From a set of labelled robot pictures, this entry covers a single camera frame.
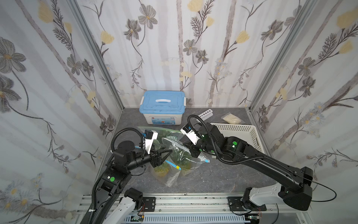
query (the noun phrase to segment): white lid handle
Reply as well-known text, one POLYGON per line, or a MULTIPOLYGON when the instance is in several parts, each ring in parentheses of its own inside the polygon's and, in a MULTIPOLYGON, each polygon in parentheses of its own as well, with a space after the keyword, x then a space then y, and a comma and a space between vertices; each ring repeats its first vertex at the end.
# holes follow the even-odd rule
POLYGON ((171 102, 171 100, 166 100, 166 99, 159 99, 159 100, 155 100, 156 102, 164 102, 164 103, 168 103, 171 102))

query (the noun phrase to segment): green vegetable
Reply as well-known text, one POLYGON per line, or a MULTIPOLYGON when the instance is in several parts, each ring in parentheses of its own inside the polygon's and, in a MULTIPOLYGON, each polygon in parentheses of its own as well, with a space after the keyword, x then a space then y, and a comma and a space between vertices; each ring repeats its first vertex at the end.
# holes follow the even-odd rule
POLYGON ((173 162, 182 169, 190 170, 192 167, 191 161, 188 159, 191 157, 190 153, 183 150, 173 150, 173 153, 170 154, 173 162))
POLYGON ((169 172, 169 169, 170 165, 167 162, 164 162, 162 165, 154 168, 154 172, 157 176, 164 177, 169 172))

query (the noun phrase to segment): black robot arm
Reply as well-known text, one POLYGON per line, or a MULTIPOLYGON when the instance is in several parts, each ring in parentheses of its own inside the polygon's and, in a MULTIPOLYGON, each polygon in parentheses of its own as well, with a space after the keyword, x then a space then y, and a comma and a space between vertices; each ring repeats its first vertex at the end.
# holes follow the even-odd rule
MULTIPOLYGON (((171 149, 161 147, 156 150, 154 146, 152 146, 150 153, 148 154, 144 150, 144 142, 144 135, 134 128, 126 128, 115 134, 111 143, 111 151, 113 154, 107 162, 106 170, 93 186, 91 194, 92 203, 90 205, 90 209, 83 217, 81 224, 103 223, 111 206, 117 200, 119 194, 131 179, 132 175, 130 171, 137 167, 143 167, 148 163, 150 163, 152 167, 160 166, 172 153, 171 149), (131 141, 123 141, 115 150, 114 143, 116 138, 127 130, 135 131, 140 136, 141 148, 135 148, 134 143, 131 141)), ((126 191, 125 196, 126 194, 129 194, 129 197, 135 201, 135 209, 138 210, 142 205, 142 197, 137 196, 138 193, 136 193, 135 189, 126 191)))
MULTIPOLYGON (((214 153, 217 159, 225 164, 250 166, 281 184, 276 195, 280 200, 295 209, 308 210, 312 199, 312 169, 289 166, 256 150, 242 139, 233 136, 224 137, 215 125, 205 124, 196 115, 188 117, 188 124, 181 131, 190 139, 190 141, 184 142, 184 145, 189 148, 193 157, 198 157, 200 152, 214 153), (190 118, 197 118, 201 122, 202 126, 198 131, 190 124, 190 118)), ((243 199, 246 198, 246 201, 243 201, 244 207, 248 209, 265 201, 266 199, 262 197, 270 194, 268 192, 264 195, 262 191, 258 190, 262 193, 261 198, 256 200, 259 198, 259 195, 256 194, 254 200, 253 197, 250 197, 254 194, 251 189, 247 188, 243 197, 243 199)))

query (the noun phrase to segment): vent grille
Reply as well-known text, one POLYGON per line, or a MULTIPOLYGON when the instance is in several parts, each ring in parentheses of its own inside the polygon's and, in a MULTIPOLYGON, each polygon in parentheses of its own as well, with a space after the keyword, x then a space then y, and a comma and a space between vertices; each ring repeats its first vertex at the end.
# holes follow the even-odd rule
MULTIPOLYGON (((137 223, 130 221, 131 215, 124 219, 124 223, 137 223)), ((250 223, 244 216, 231 214, 146 214, 142 224, 200 224, 200 223, 250 223)))
POLYGON ((249 132, 251 125, 240 125, 240 124, 215 124, 219 130, 232 130, 232 131, 243 131, 249 132))

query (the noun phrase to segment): white plastic basket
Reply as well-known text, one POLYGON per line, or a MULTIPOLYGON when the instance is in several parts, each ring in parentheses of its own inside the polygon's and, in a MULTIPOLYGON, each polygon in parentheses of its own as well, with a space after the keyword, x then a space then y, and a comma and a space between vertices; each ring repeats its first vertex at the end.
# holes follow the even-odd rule
POLYGON ((234 136, 242 139, 248 144, 252 145, 258 151, 266 154, 262 148, 262 143, 255 126, 244 124, 211 124, 218 127, 219 131, 224 135, 224 137, 234 136))

